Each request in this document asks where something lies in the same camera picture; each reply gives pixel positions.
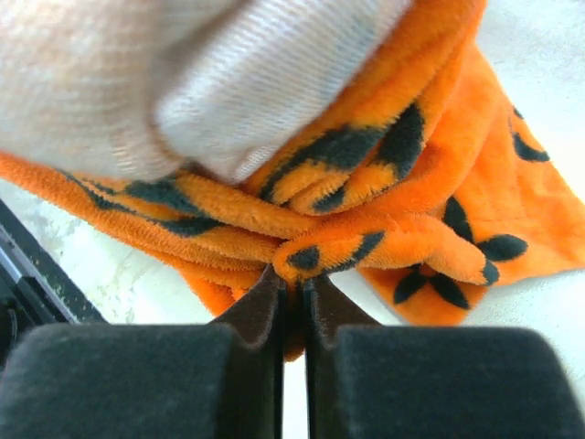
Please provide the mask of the orange patterned pillowcase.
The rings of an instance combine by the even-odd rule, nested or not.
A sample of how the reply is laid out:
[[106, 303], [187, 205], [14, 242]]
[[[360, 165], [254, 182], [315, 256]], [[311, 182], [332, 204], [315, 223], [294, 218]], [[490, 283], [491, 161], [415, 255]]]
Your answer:
[[492, 285], [584, 265], [584, 207], [476, 45], [483, 1], [408, 11], [317, 118], [240, 182], [67, 172], [1, 149], [3, 179], [177, 269], [214, 314], [267, 266], [356, 269], [411, 324]]

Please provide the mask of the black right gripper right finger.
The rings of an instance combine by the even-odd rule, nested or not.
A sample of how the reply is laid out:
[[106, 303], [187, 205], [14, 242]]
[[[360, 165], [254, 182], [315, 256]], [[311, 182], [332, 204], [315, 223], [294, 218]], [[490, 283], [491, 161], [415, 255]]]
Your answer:
[[558, 357], [513, 327], [384, 326], [326, 277], [303, 287], [313, 438], [581, 438]]

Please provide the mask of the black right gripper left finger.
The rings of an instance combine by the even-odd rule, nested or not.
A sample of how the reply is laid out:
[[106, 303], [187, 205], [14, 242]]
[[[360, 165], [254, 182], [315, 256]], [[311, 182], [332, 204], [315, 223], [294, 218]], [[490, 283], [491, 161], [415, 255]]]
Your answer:
[[38, 327], [1, 378], [4, 438], [278, 438], [285, 285], [205, 325]]

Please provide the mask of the white pillow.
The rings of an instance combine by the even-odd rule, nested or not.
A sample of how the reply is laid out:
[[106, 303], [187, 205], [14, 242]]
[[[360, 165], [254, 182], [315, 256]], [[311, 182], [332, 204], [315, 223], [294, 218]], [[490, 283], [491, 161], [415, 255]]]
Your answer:
[[407, 1], [4, 1], [1, 149], [67, 172], [240, 182], [317, 118]]

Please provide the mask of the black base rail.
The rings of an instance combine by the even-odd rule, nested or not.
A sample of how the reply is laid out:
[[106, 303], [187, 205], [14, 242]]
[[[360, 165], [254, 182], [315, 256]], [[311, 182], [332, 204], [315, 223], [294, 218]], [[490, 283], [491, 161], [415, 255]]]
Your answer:
[[1, 205], [1, 364], [33, 328], [105, 321], [6, 204]]

